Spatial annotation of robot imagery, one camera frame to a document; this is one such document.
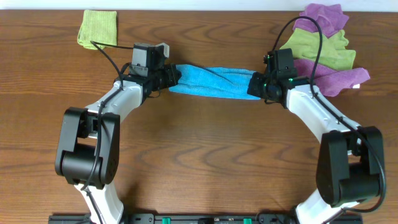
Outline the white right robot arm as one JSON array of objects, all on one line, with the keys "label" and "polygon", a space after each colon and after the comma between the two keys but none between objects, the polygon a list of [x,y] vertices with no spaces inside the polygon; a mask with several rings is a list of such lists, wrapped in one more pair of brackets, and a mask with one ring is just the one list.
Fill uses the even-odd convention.
[{"label": "white right robot arm", "polygon": [[264,73],[255,72],[248,94],[281,104],[298,116],[320,142],[317,188],[298,204],[291,223],[343,221],[345,212],[378,198],[367,212],[377,210],[386,196],[384,149],[380,130],[362,127],[336,109],[307,77],[299,77],[291,49],[264,56]]}]

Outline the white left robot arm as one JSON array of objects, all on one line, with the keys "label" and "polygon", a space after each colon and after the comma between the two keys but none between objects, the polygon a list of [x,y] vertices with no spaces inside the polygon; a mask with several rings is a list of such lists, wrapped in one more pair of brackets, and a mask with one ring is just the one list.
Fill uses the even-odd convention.
[{"label": "white left robot arm", "polygon": [[53,223],[120,223],[124,205],[114,177],[119,164],[121,123],[153,92],[177,85],[182,74],[165,43],[136,43],[131,62],[117,68],[113,86],[96,102],[68,108],[62,121],[55,171],[83,196],[90,213],[51,216]]}]

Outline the blue microfiber cloth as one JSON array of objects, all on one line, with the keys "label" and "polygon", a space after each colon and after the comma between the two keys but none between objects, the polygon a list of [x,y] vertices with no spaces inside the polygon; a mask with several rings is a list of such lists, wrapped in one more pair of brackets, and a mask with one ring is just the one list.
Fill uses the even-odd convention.
[{"label": "blue microfiber cloth", "polygon": [[174,93],[227,98],[236,100],[258,100],[256,96],[247,94],[252,70],[226,67],[196,67],[193,65],[177,65],[182,73],[178,85],[170,87]]}]

